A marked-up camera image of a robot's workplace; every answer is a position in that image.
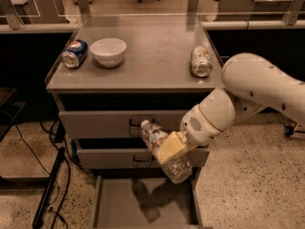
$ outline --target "plastic water bottle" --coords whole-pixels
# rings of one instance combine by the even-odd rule
[[[141,128],[142,139],[159,162],[164,173],[174,184],[182,182],[192,174],[193,166],[184,155],[173,156],[173,158],[170,158],[165,162],[157,158],[157,152],[161,148],[164,148],[162,147],[162,144],[169,136],[159,125],[144,120],[141,123]]]

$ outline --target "black cable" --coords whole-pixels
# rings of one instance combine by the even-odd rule
[[[32,150],[31,146],[28,144],[28,142],[23,138],[20,130],[19,130],[19,127],[17,125],[15,125],[20,137],[21,137],[21,140],[28,146],[28,148],[30,149],[31,153],[34,155],[34,157],[37,159],[38,163],[40,164],[40,166],[45,170],[46,173],[50,174],[49,171],[47,171],[47,169],[44,167],[44,165],[40,162],[38,156],[36,155],[36,153]]]
[[[48,131],[48,133],[49,133],[49,139],[50,139],[51,144],[54,146],[54,148],[55,148],[56,150],[59,150],[59,148],[57,147],[57,145],[55,144],[55,142],[52,140],[52,136],[51,136],[51,134],[52,134],[52,129],[54,128],[54,126],[55,126],[55,124],[56,124],[57,122],[58,122],[58,120],[55,120],[55,121],[53,122],[53,124],[51,125],[50,130]],[[64,145],[65,145],[65,149],[66,149],[66,151],[67,151],[69,160],[70,160],[73,164],[75,164],[75,165],[78,167],[78,169],[79,169],[80,171],[82,171],[83,173],[86,173],[86,174],[87,174],[88,172],[84,170],[84,168],[82,167],[82,165],[80,164],[80,162],[77,162],[77,161],[71,156],[71,154],[70,154],[70,152],[69,152],[69,148],[68,148],[68,143],[67,143],[67,140],[66,140],[65,138],[64,138]]]
[[[39,121],[39,124],[40,124],[41,129],[42,129],[45,133],[47,133],[47,134],[50,133],[50,131],[48,131],[48,130],[44,127],[42,121]]]
[[[12,120],[12,116],[11,116],[8,112],[6,112],[6,111],[4,111],[4,110],[1,110],[1,111],[2,111],[3,113],[5,113],[6,115],[8,115],[8,116],[10,117],[10,119]],[[54,123],[51,125],[51,129],[50,129],[50,131],[49,131],[49,136],[50,136],[50,140],[51,140],[52,145],[56,148],[57,151],[59,151],[59,148],[55,145],[55,143],[54,143],[54,142],[52,141],[52,139],[51,139],[51,131],[52,131],[52,128],[54,127],[54,125],[56,124],[56,122],[57,122],[57,121],[54,121]],[[31,148],[31,146],[29,145],[29,143],[23,138],[23,136],[22,136],[22,134],[21,134],[20,129],[18,128],[18,126],[15,125],[15,127],[16,127],[16,129],[17,129],[17,131],[18,131],[18,133],[19,133],[19,135],[20,135],[20,137],[21,137],[21,140],[28,146],[28,148],[30,149],[30,151],[32,152],[32,154],[34,155],[34,157],[37,159],[37,161],[38,161],[38,163],[41,165],[41,167],[50,175],[50,172],[49,172],[49,171],[43,166],[43,164],[40,162],[39,158],[37,157],[36,153],[35,153],[35,152],[33,151],[33,149]],[[64,156],[64,159],[65,159],[65,161],[66,161],[66,163],[67,163],[67,166],[68,166],[68,181],[67,181],[67,186],[66,186],[65,193],[64,193],[64,195],[63,195],[63,197],[62,197],[62,199],[61,199],[61,201],[60,201],[60,204],[59,204],[59,206],[58,206],[58,208],[57,208],[57,211],[54,212],[54,213],[55,213],[55,217],[54,217],[54,219],[53,219],[51,229],[54,228],[54,224],[55,224],[57,218],[60,218],[60,219],[66,224],[66,227],[68,228],[68,224],[66,223],[66,221],[64,220],[64,218],[63,218],[62,216],[59,215],[59,211],[60,211],[60,209],[61,209],[61,207],[62,207],[62,205],[63,205],[63,203],[64,203],[64,200],[65,200],[66,195],[67,195],[68,190],[69,190],[70,181],[71,181],[71,167],[70,167],[70,164],[68,163],[68,161],[67,161],[67,159],[66,159],[65,156]],[[56,202],[56,200],[57,200],[57,198],[58,198],[58,195],[59,195],[59,185],[58,185],[57,181],[55,181],[55,182],[56,182],[56,184],[57,184],[58,193],[57,193],[57,196],[56,196],[55,200],[54,200],[51,204],[53,204],[53,203]]]
[[[53,205],[53,204],[57,201],[58,196],[59,196],[59,185],[58,185],[58,183],[57,183],[57,180],[55,181],[55,184],[56,184],[56,188],[57,188],[57,194],[56,194],[55,199],[54,199],[52,202],[50,202],[48,206]]]
[[[56,212],[54,212],[54,211],[52,211],[52,207],[49,209],[49,210],[46,210],[47,212],[52,212],[52,213],[55,213],[56,214]],[[69,227],[68,227],[68,224],[67,224],[67,222],[66,222],[66,220],[63,218],[63,216],[61,216],[61,215],[57,215],[59,218],[60,218],[60,220],[63,222],[63,223],[65,223],[65,225],[66,225],[66,228],[68,229]]]
[[[62,205],[63,205],[63,203],[64,203],[64,201],[65,201],[66,195],[67,195],[68,190],[69,190],[69,187],[70,187],[70,181],[71,181],[71,167],[70,167],[70,164],[68,163],[67,158],[64,157],[64,159],[65,159],[65,161],[66,161],[66,163],[67,163],[67,166],[68,166],[68,180],[67,180],[67,186],[66,186],[65,193],[64,193],[64,195],[63,195],[63,197],[62,197],[62,199],[61,199],[61,201],[60,201],[60,204],[59,204],[59,206],[58,206],[58,208],[57,208],[57,211],[55,212],[55,217],[54,217],[53,222],[52,222],[52,224],[51,224],[51,229],[54,228],[56,219],[57,219],[57,217],[59,217],[59,212],[60,212],[61,207],[62,207]]]

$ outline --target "metal cabinet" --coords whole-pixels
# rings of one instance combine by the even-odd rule
[[[90,46],[105,37],[128,45],[119,67],[96,67],[89,53],[76,70],[57,61],[47,77],[66,133],[83,167],[94,174],[91,228],[198,228],[195,184],[209,149],[188,152],[193,176],[173,185],[141,140],[139,125],[149,119],[177,131],[181,117],[222,86],[214,48],[198,20],[185,15],[89,18],[74,38]],[[208,78],[190,72],[198,45],[213,61]]]

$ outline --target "pepsi can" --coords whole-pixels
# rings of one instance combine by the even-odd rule
[[[87,56],[88,45],[83,40],[71,42],[61,54],[61,61],[70,69],[78,68]]]

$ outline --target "ceramic bowl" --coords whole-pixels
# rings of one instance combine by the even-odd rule
[[[104,38],[91,45],[91,54],[101,65],[113,68],[124,59],[126,48],[123,40]]]

